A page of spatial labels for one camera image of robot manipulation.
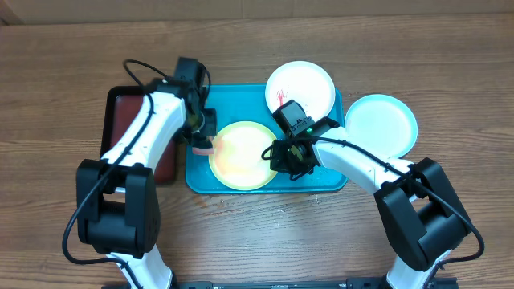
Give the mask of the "white pink-rimmed plate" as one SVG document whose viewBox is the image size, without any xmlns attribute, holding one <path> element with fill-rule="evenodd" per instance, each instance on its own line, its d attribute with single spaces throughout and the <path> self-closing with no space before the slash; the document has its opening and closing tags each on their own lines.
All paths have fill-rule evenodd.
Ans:
<svg viewBox="0 0 514 289">
<path fill-rule="evenodd" d="M 314 121 L 328 116 L 335 98 L 336 89 L 328 72 L 307 61 L 293 61 L 278 67 L 265 87 L 265 100 L 271 113 L 294 100 Z"/>
</svg>

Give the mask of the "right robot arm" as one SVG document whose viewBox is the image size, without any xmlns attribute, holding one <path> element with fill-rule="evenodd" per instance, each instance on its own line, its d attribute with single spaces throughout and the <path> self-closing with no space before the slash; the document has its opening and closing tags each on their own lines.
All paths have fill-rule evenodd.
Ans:
<svg viewBox="0 0 514 289">
<path fill-rule="evenodd" d="M 342 173 L 371 193 L 397 255 L 386 282 L 392 288 L 427 288 L 448 255 L 471 233 L 471 219 L 443 168 L 371 153 L 335 120 L 279 122 L 285 137 L 261 157 L 295 181 L 321 166 Z"/>
</svg>

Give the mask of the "light blue plate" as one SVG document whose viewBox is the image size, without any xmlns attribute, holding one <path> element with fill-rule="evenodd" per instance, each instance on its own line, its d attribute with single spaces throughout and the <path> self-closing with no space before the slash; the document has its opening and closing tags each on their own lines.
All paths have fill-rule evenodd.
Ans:
<svg viewBox="0 0 514 289">
<path fill-rule="evenodd" d="M 346 113 L 345 128 L 359 145 L 396 158 L 405 156 L 418 138 L 418 123 L 411 109 L 385 94 L 356 100 Z"/>
</svg>

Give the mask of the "dark green sponge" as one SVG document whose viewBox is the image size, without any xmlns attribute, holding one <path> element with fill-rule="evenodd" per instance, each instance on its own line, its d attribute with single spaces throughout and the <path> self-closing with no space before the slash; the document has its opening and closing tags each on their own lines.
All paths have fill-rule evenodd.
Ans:
<svg viewBox="0 0 514 289">
<path fill-rule="evenodd" d="M 214 153 L 213 137 L 208 136 L 201 140 L 195 140 L 192 147 L 192 152 L 196 155 L 208 156 Z"/>
</svg>

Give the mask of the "yellow-green plate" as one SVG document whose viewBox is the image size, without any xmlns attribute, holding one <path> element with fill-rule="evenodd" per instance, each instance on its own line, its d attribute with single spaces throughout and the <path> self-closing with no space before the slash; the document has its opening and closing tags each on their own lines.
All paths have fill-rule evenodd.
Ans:
<svg viewBox="0 0 514 289">
<path fill-rule="evenodd" d="M 275 134 L 257 122 L 229 124 L 213 140 L 210 169 L 223 185 L 231 189 L 260 189 L 277 174 L 270 169 L 270 161 L 262 158 L 262 153 L 274 140 Z"/>
</svg>

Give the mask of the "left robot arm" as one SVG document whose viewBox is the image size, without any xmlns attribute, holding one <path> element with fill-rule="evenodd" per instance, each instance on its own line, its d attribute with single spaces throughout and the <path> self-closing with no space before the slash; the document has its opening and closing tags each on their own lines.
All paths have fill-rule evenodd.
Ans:
<svg viewBox="0 0 514 289">
<path fill-rule="evenodd" d="M 76 172 L 77 209 L 68 225 L 100 254 L 98 263 L 115 263 L 127 288 L 172 288 L 173 271 L 157 248 L 161 212 L 154 172 L 177 134 L 210 149 L 216 112 L 206 108 L 210 86 L 202 81 L 156 79 L 148 88 L 115 87 L 106 117 L 121 120 L 125 106 L 117 98 L 136 98 L 131 124 L 117 142 L 104 137 L 98 160 L 83 160 Z"/>
</svg>

